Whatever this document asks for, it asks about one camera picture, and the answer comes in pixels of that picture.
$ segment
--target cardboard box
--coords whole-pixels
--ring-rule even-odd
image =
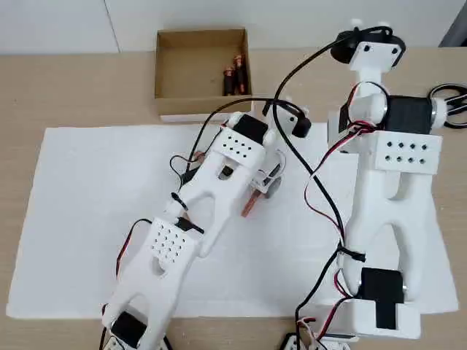
[[[245,57],[251,94],[248,39],[244,28],[158,31],[155,98],[161,119],[166,122],[203,120],[223,104],[251,97],[223,96],[224,69],[232,66],[234,56],[239,54]],[[251,103],[245,102],[224,112],[250,110]]]

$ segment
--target black cable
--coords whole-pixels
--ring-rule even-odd
[[[298,318],[300,315],[300,310],[303,308],[309,300],[312,298],[312,296],[318,291],[318,288],[320,288],[321,283],[323,282],[323,279],[326,276],[326,273],[328,272],[331,264],[333,261],[337,258],[337,254],[339,253],[340,249],[339,247],[334,251],[334,253],[329,257],[328,261],[324,265],[323,269],[321,270],[320,276],[318,277],[318,280],[314,283],[313,289],[311,290],[310,293],[305,297],[304,301],[302,301],[300,304],[298,304],[297,308],[295,309],[295,331],[296,331],[296,337],[297,337],[297,349],[300,350],[300,326],[298,325]]]
[[[283,81],[280,83],[279,87],[277,88],[276,90],[276,93],[274,95],[274,100],[272,101],[272,115],[273,115],[273,118],[274,118],[274,122],[276,124],[276,127],[277,127],[277,130],[279,131],[281,137],[284,139],[284,142],[286,143],[286,145],[288,145],[288,147],[290,148],[290,150],[292,151],[292,153],[297,157],[297,159],[300,161],[300,163],[305,167],[305,169],[308,171],[309,175],[311,176],[313,174],[313,169],[311,166],[309,166],[309,164],[307,163],[307,161],[301,156],[300,152],[293,146],[292,142],[290,141],[290,139],[287,137],[287,134],[284,132],[284,130],[282,129],[280,123],[279,123],[279,118],[277,116],[277,102],[279,100],[279,96],[281,94],[281,92],[284,90],[284,87],[285,85],[288,83],[288,81],[290,79],[292,79],[292,77],[297,74],[303,67],[305,67],[308,63],[312,62],[315,58],[319,57],[320,55],[322,55],[323,53],[325,53],[326,51],[328,51],[329,49],[331,49],[332,47],[342,43],[342,42],[345,42],[351,38],[353,38],[355,35],[357,34],[362,34],[362,33],[370,33],[372,31],[386,31],[387,32],[387,35],[388,36],[392,36],[393,35],[393,30],[392,28],[390,27],[387,27],[387,26],[377,26],[377,27],[371,27],[371,28],[367,28],[367,29],[363,29],[362,31],[354,31],[352,32],[349,36],[344,36],[343,38],[341,39],[338,39],[338,40],[335,40],[333,42],[331,42],[330,44],[327,44],[326,46],[324,46],[323,48],[319,49],[317,52],[315,52],[313,55],[311,55],[310,57],[308,57],[305,61],[303,61],[302,63],[300,63],[297,67],[295,67],[284,79]],[[334,203],[332,197],[329,195],[328,191],[324,188],[323,184],[321,183],[321,181],[318,179],[317,176],[314,176],[313,177],[313,180],[314,182],[316,183],[316,185],[318,186],[318,188],[320,189],[321,193],[324,195],[324,197],[326,198],[327,202],[329,203],[329,205],[331,206],[331,209],[334,213],[334,215],[336,216],[336,221],[337,221],[337,224],[338,226],[341,228],[342,231],[344,231],[344,224],[342,223],[342,218],[341,218],[341,215],[339,213],[339,210],[337,209],[337,206],[336,204]]]
[[[107,334],[107,328],[104,327],[104,329],[102,330],[101,341],[99,342],[99,350],[102,350],[104,348],[104,340],[105,340],[106,334]]]
[[[191,164],[191,163],[196,163],[199,159],[199,157],[196,157],[196,159],[193,159],[193,160],[188,160],[187,158],[181,156],[181,155],[173,155],[170,160],[169,160],[169,166],[170,166],[170,169],[172,169],[172,171],[178,176],[179,180],[180,180],[180,185],[178,187],[178,190],[180,191],[180,188],[182,188],[183,186],[183,178],[182,178],[182,174],[179,173],[177,170],[175,170],[174,168],[174,165],[173,165],[173,161],[175,158],[179,158],[181,160],[184,160],[187,164]]]
[[[321,343],[321,341],[319,341],[318,339],[317,339],[316,341],[321,345],[321,347],[322,347],[324,350],[328,350],[328,348],[326,348],[326,346],[325,346],[323,343]]]
[[[290,101],[286,101],[286,100],[281,100],[280,98],[262,98],[262,97],[249,97],[249,98],[240,98],[239,100],[235,100],[235,101],[232,101],[232,102],[229,102],[228,104],[224,104],[223,106],[220,106],[219,108],[217,108],[216,110],[213,111],[213,113],[211,113],[208,118],[206,118],[206,120],[203,122],[203,125],[201,126],[201,129],[198,133],[198,136],[196,137],[196,140],[195,140],[195,143],[193,144],[193,148],[191,149],[191,152],[190,152],[190,155],[188,157],[188,159],[190,161],[193,160],[193,156],[196,152],[196,147],[198,146],[198,143],[199,143],[199,140],[201,139],[201,136],[203,135],[203,132],[204,132],[204,129],[206,128],[206,126],[208,125],[209,121],[212,119],[212,117],[214,117],[217,113],[221,112],[222,110],[230,107],[230,106],[233,106],[235,104],[240,104],[240,103],[243,103],[243,102],[252,102],[252,101],[262,101],[262,102],[272,102],[272,101],[275,101],[276,104],[278,104],[279,106],[290,106],[292,108],[294,108],[295,110],[299,111],[300,113],[302,113],[303,115],[304,112],[302,111],[302,109],[297,106],[296,104],[293,104],[292,102]],[[190,170],[190,163],[187,163],[187,167],[185,169],[186,172],[188,172]]]
[[[304,168],[308,171],[309,175],[313,175],[314,171],[312,169],[312,167],[307,163],[307,161],[301,156],[300,152],[293,146],[292,142],[290,141],[290,139],[287,137],[287,134],[284,132],[284,130],[282,129],[280,123],[279,123],[279,118],[277,116],[277,102],[279,100],[279,97],[280,97],[280,94],[281,92],[284,90],[284,87],[285,85],[288,83],[288,81],[290,79],[292,79],[292,77],[297,74],[303,67],[305,67],[308,63],[312,62],[314,59],[316,59],[317,57],[321,56],[323,53],[327,52],[329,49],[331,49],[332,47],[338,45],[338,44],[341,44],[342,42],[345,42],[349,39],[352,39],[353,37],[355,37],[356,35],[358,34],[362,34],[362,33],[371,33],[373,31],[386,31],[387,32],[387,35],[388,36],[392,36],[393,35],[393,30],[392,28],[390,27],[387,27],[387,26],[376,26],[376,27],[371,27],[371,28],[367,28],[367,29],[363,29],[362,31],[353,31],[351,34],[349,34],[348,36],[344,36],[342,37],[341,39],[337,39],[337,40],[334,40],[333,42],[331,42],[330,44],[327,44],[326,46],[324,46],[323,48],[319,49],[317,52],[315,52],[313,55],[309,56],[305,61],[303,61],[302,63],[300,63],[297,67],[295,67],[284,79],[283,81],[280,83],[279,87],[277,88],[276,90],[276,93],[274,95],[274,100],[272,101],[272,115],[273,115],[273,118],[274,118],[274,122],[276,124],[276,127],[277,127],[277,130],[279,131],[281,137],[284,139],[284,142],[286,143],[286,145],[288,145],[288,147],[290,148],[290,150],[292,151],[292,153],[297,157],[297,159],[300,161],[300,163],[304,166]],[[338,226],[342,229],[342,231],[344,231],[344,224],[342,223],[342,218],[341,218],[341,215],[339,213],[339,210],[337,209],[337,206],[336,204],[334,203],[332,197],[329,195],[328,191],[324,188],[323,184],[321,183],[321,181],[318,179],[317,176],[313,176],[313,180],[314,182],[316,183],[316,185],[319,187],[321,193],[324,195],[324,197],[326,198],[326,200],[328,201],[329,205],[331,206],[333,212],[334,212],[334,215],[336,216],[336,222],[338,224]],[[337,254],[339,253],[340,251],[340,248],[338,247],[336,249],[336,251],[331,255],[331,257],[329,258],[329,260],[327,261],[327,263],[325,264],[323,270],[321,271],[321,274],[320,276],[318,277],[318,280],[316,282],[316,284],[313,286],[313,289],[312,291],[306,296],[305,300],[300,303],[298,306],[297,306],[297,309],[296,309],[296,312],[295,312],[295,321],[296,321],[296,338],[297,338],[297,350],[300,350],[300,332],[299,332],[299,327],[298,327],[298,315],[299,315],[299,312],[300,312],[300,309],[303,308],[308,302],[309,300],[311,299],[311,297],[316,293],[316,291],[318,290],[318,288],[320,287],[321,285],[321,282],[323,281],[324,279],[324,276],[326,274],[326,272],[328,271],[329,267],[331,266],[331,263],[336,259],[337,257]]]

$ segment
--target wooden table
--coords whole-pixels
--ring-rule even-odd
[[[313,50],[251,52],[257,94],[279,81]],[[154,55],[0,56],[0,298],[6,304],[24,214],[44,129],[159,123],[153,98]],[[410,49],[385,83],[393,93],[424,96],[441,82],[467,82],[467,50]],[[340,106],[353,82],[345,65],[319,58],[286,94],[307,104],[314,121]],[[434,195],[460,307],[467,301],[467,131],[442,131]],[[467,311],[423,317],[420,341],[361,341],[356,349],[451,349],[467,344]],[[175,349],[277,349],[291,319],[177,319]],[[96,321],[21,321],[0,316],[2,349],[97,349]]]

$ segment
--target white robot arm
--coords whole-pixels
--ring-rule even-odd
[[[281,120],[290,130],[293,118],[281,110]],[[240,112],[230,116],[194,177],[171,194],[163,216],[153,220],[146,240],[118,278],[102,323],[119,346],[156,349],[192,262],[209,254],[250,185],[267,191],[270,182],[258,178],[258,170],[275,140],[276,131],[264,122]],[[199,227],[185,214],[205,197],[215,202],[213,220],[210,227]],[[136,297],[145,299],[145,315],[131,310]]]
[[[340,265],[355,298],[339,307],[329,333],[363,337],[419,338],[420,313],[411,305],[420,294],[425,264],[428,206],[442,137],[431,135],[446,120],[439,98],[391,96],[381,84],[400,59],[400,42],[362,40],[349,62],[357,72],[353,96],[328,122],[330,144],[350,122],[377,125],[342,149],[359,154],[352,216],[345,228],[345,246],[367,253],[372,240],[391,225],[400,259],[396,271],[366,268],[349,255]]]

